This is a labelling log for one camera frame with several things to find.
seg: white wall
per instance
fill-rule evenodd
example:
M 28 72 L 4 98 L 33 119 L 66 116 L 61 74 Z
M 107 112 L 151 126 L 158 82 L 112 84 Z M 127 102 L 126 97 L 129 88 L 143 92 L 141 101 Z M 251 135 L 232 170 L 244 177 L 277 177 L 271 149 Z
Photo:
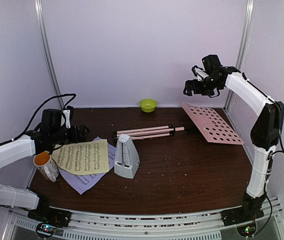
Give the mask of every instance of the white wall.
M 188 101 L 223 107 L 218 98 L 183 95 L 193 65 L 218 54 L 235 65 L 246 1 L 44 0 L 50 50 L 62 92 L 77 107 L 164 106 Z
M 52 95 L 34 1 L 0 0 L 0 142 L 16 137 Z M 31 158 L 17 161 L 0 169 L 0 183 L 25 188 L 33 169 Z M 6 212 L 0 208 L 0 229 Z
M 251 41 L 244 61 L 244 71 L 259 88 L 284 103 L 284 0 L 258 0 L 254 13 Z M 231 117 L 246 143 L 251 143 L 250 129 L 256 117 L 239 98 Z M 249 144 L 250 155 L 253 146 Z M 269 193 L 278 196 L 284 209 L 284 155 L 274 158 Z

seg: bowl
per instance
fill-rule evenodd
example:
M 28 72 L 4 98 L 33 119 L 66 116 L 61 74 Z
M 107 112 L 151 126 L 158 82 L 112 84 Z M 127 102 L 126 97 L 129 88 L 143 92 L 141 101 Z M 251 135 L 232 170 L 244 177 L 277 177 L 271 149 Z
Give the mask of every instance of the bowl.
M 153 112 L 156 109 L 157 105 L 158 105 L 157 101 L 150 98 L 143 99 L 140 101 L 140 108 L 145 113 Z

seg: robotic arm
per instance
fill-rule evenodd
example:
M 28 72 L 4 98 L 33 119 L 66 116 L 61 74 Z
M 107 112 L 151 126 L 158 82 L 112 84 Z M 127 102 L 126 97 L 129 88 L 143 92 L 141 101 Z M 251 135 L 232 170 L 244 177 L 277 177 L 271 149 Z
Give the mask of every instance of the robotic arm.
M 42 112 L 41 123 L 34 130 L 26 131 L 17 138 L 0 143 L 0 169 L 15 161 L 44 151 L 51 153 L 57 144 L 84 142 L 90 130 L 85 125 L 71 125 L 70 120 L 73 111 L 71 106 L 64 110 L 45 109 Z M 30 211 L 29 217 L 37 220 L 43 218 L 49 220 L 52 215 L 59 218 L 59 215 L 61 215 L 60 217 L 63 216 L 61 225 L 68 224 L 65 221 L 65 215 L 68 215 L 68 213 L 50 208 L 47 197 L 27 189 L 0 184 L 0 206 L 33 210 Z
M 258 116 L 250 133 L 254 144 L 254 163 L 242 207 L 221 213 L 225 226 L 251 221 L 263 216 L 261 206 L 267 197 L 266 186 L 272 171 L 273 155 L 281 140 L 284 104 L 258 89 L 234 66 L 222 66 L 217 55 L 208 55 L 202 62 L 204 69 L 198 66 L 192 68 L 196 79 L 185 82 L 185 95 L 192 96 L 193 92 L 213 98 L 227 87 L 242 98 Z

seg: table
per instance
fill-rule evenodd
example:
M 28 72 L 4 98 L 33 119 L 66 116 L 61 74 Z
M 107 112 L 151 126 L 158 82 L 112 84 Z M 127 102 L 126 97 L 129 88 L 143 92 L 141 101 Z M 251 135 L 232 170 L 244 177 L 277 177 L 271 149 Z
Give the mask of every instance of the table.
M 228 122 L 222 109 L 216 111 Z M 116 130 L 194 125 L 182 108 L 157 108 L 152 113 L 139 108 L 75 109 L 72 124 L 90 128 L 88 141 L 99 136 L 110 144 Z M 134 144 L 140 157 L 134 179 L 111 170 L 80 195 L 61 176 L 53 183 L 36 171 L 30 189 L 49 197 L 52 207 L 106 214 L 191 213 L 242 204 L 252 170 L 243 146 L 209 143 L 200 132 L 177 132 Z

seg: white mug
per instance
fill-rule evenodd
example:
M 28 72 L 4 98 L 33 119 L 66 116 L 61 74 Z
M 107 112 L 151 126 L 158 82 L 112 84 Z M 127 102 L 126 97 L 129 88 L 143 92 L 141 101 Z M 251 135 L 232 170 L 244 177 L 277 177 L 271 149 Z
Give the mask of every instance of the white mug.
M 44 151 L 36 155 L 33 163 L 46 180 L 50 180 L 53 183 L 57 181 L 60 172 L 49 152 Z

